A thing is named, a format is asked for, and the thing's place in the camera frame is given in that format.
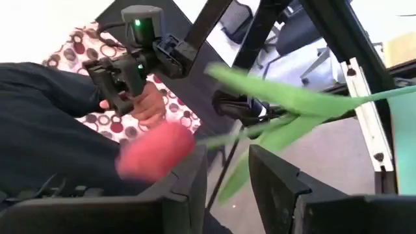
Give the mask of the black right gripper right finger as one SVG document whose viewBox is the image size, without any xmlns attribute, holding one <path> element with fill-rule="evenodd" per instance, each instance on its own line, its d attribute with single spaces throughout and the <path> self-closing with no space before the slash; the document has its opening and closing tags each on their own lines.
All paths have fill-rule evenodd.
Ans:
<svg viewBox="0 0 416 234">
<path fill-rule="evenodd" d="M 249 147 L 249 171 L 266 234 L 303 234 L 307 202 L 346 197 L 258 145 Z"/>
</svg>

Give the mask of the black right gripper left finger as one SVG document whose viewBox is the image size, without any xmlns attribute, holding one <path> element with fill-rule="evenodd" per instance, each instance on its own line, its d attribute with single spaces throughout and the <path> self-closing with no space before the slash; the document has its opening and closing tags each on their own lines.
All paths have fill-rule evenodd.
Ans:
<svg viewBox="0 0 416 234">
<path fill-rule="evenodd" d="M 206 191 L 206 148 L 197 146 L 166 177 L 139 195 L 148 199 L 140 234 L 202 234 Z"/>
</svg>

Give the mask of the red artificial tulip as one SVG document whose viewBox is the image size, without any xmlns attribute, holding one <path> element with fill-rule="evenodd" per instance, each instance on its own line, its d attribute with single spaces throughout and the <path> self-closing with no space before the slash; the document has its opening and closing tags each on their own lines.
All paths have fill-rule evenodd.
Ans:
<svg viewBox="0 0 416 234">
<path fill-rule="evenodd" d="M 206 72 L 244 94 L 280 104 L 287 113 L 239 134 L 213 136 L 199 141 L 181 123 L 163 122 L 122 148 L 116 160 L 116 171 L 121 178 L 156 182 L 167 176 L 196 146 L 211 149 L 254 135 L 259 135 L 257 142 L 261 147 L 281 151 L 326 120 L 338 118 L 372 101 L 416 92 L 416 86 L 407 86 L 369 96 L 346 97 L 264 81 L 221 64 L 208 66 Z"/>
</svg>

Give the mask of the person's hand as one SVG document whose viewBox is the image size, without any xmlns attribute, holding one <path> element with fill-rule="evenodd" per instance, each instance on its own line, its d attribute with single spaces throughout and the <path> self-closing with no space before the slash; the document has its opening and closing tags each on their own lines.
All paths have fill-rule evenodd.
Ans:
<svg viewBox="0 0 416 234">
<path fill-rule="evenodd" d="M 138 120 L 140 125 L 152 128 L 164 120 L 166 109 L 163 96 L 153 82 L 148 81 L 139 96 L 132 96 L 126 92 L 120 92 L 119 96 L 131 101 L 133 110 L 129 114 Z"/>
</svg>

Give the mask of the white aluminium profile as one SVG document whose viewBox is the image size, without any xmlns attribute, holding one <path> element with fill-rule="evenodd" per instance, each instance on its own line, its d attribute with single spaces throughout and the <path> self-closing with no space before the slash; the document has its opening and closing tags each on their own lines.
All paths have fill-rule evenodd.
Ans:
<svg viewBox="0 0 416 234">
<path fill-rule="evenodd" d="M 371 95 L 370 88 L 356 58 L 341 63 L 348 91 L 353 98 L 367 98 Z M 394 172 L 393 156 L 380 115 L 373 101 L 361 104 L 355 109 L 361 132 L 367 145 L 370 159 L 375 172 Z"/>
</svg>

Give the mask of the green table mat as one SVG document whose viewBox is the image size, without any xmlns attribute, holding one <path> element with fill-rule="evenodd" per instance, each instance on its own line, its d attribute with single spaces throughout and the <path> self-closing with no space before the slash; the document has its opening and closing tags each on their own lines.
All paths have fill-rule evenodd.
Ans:
<svg viewBox="0 0 416 234">
<path fill-rule="evenodd" d="M 388 99 L 398 192 L 416 196 L 416 92 Z"/>
</svg>

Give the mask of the person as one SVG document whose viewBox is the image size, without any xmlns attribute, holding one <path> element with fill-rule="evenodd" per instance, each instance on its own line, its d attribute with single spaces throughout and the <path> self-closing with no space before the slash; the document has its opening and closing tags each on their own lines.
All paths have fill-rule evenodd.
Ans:
<svg viewBox="0 0 416 234">
<path fill-rule="evenodd" d="M 0 63 L 0 192 L 76 196 L 79 187 L 130 196 L 148 183 L 123 180 L 114 163 L 119 143 L 79 121 L 99 112 L 101 96 L 77 73 L 31 62 Z"/>
</svg>

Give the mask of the black office chair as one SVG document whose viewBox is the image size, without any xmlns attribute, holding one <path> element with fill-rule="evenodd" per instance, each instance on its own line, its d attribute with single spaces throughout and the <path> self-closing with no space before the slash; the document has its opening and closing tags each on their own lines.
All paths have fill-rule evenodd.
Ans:
<svg viewBox="0 0 416 234">
<path fill-rule="evenodd" d="M 279 30 L 276 41 L 276 51 L 280 56 L 288 55 L 321 38 L 299 0 L 292 0 L 281 16 L 284 25 Z"/>
<path fill-rule="evenodd" d="M 220 19 L 222 31 L 236 44 L 241 44 L 254 16 L 248 5 L 232 0 Z"/>
</svg>

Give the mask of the circle patterned cloth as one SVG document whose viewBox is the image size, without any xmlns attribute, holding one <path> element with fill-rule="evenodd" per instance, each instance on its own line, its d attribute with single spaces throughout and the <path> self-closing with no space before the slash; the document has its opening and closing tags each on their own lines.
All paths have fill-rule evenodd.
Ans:
<svg viewBox="0 0 416 234">
<path fill-rule="evenodd" d="M 125 49 L 111 48 L 99 41 L 98 26 L 97 22 L 92 22 L 83 27 L 76 27 L 60 49 L 52 53 L 42 64 L 50 68 L 86 75 L 86 70 L 82 68 L 83 62 L 103 57 L 113 58 L 125 53 Z M 199 117 L 157 76 L 148 75 L 147 80 L 153 82 L 163 96 L 166 119 L 177 121 L 195 133 L 201 125 Z M 78 121 L 105 137 L 121 143 L 135 139 L 148 130 L 132 116 L 125 115 L 119 118 L 111 110 L 104 113 L 93 112 L 79 118 Z"/>
</svg>

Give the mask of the black metal table frame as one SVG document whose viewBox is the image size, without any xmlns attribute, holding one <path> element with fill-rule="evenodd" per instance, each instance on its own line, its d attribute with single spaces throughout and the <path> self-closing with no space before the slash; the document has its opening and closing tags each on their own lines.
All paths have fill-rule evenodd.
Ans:
<svg viewBox="0 0 416 234">
<path fill-rule="evenodd" d="M 207 0 L 185 37 L 186 43 L 199 49 L 231 2 L 232 0 Z M 272 25 L 290 2 L 291 0 L 260 0 L 234 61 L 236 67 L 252 67 Z M 347 0 L 300 0 L 300 3 L 338 61 L 350 62 L 352 58 L 357 59 L 370 91 L 381 92 L 394 88 L 393 78 L 376 54 Z M 260 113 L 259 101 L 229 91 L 217 91 L 213 105 L 219 113 L 242 120 L 253 120 Z"/>
</svg>

